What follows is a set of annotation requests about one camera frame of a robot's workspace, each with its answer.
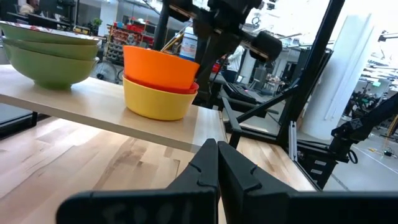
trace wooden shelf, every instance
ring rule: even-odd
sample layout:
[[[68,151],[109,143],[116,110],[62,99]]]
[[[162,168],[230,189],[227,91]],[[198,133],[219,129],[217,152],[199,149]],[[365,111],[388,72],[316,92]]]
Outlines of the wooden shelf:
[[[94,78],[54,91],[35,85],[11,65],[1,65],[0,103],[191,152],[208,138],[226,141],[219,111],[191,105],[180,121],[144,118],[126,108],[122,86]]]

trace stacked bowls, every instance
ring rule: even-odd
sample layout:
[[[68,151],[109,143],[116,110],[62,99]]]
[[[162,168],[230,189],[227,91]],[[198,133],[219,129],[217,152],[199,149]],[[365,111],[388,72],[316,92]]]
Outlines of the stacked bowls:
[[[182,119],[197,95],[199,64],[135,46],[124,46],[123,51],[126,106],[147,118]]]
[[[11,65],[44,88],[70,88],[88,78],[97,61],[99,39],[5,21],[0,28]]]

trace green bowl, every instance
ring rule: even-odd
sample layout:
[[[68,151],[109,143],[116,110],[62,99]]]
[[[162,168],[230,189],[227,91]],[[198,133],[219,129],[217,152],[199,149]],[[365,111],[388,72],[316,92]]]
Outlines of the green bowl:
[[[21,74],[49,89],[67,89],[88,78],[96,60],[75,60],[40,54],[3,44],[11,65]]]
[[[97,45],[100,41],[88,35],[49,28],[0,21],[0,28],[8,39],[51,44]]]
[[[98,51],[97,45],[46,44],[7,38],[2,41],[24,50],[78,60],[93,60]]]

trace orange bowl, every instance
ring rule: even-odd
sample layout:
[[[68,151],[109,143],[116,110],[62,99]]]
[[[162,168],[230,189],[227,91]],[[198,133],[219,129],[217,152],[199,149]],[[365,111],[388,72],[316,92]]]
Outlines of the orange bowl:
[[[155,86],[188,90],[199,64],[156,50],[123,46],[124,74]]]
[[[164,86],[157,86],[157,85],[153,85],[153,84],[144,83],[142,81],[135,80],[135,79],[129,78],[127,76],[124,76],[124,78],[129,80],[129,81],[131,81],[131,82],[133,82],[133,83],[135,83],[135,84],[142,85],[142,86],[154,89],[154,90],[166,91],[166,92],[169,92],[169,93],[195,94],[198,91],[198,89],[199,89],[199,85],[197,83],[195,83],[195,82],[191,85],[191,87],[189,89],[180,90],[180,89],[176,89],[176,88],[167,88],[167,87],[164,87]]]

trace white pillar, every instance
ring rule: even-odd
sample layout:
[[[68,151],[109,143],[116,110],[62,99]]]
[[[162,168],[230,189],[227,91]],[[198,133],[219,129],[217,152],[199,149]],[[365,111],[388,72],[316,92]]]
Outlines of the white pillar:
[[[116,16],[118,14],[118,4],[118,0],[108,0],[108,2],[104,1],[101,3],[101,14],[99,18],[102,20],[102,24],[98,29],[98,35],[104,36],[109,34],[106,25],[113,25],[113,22],[116,21]]]
[[[244,56],[241,72],[239,73],[239,75],[243,77],[241,83],[243,84],[249,83],[251,72],[253,71],[255,62],[256,59],[252,58],[250,56],[250,50],[247,50]]]
[[[304,133],[318,139],[331,138],[331,130],[337,127],[371,48],[377,44],[381,29],[375,28],[375,21],[375,16],[368,12],[345,19],[333,55],[305,111],[301,127]]]

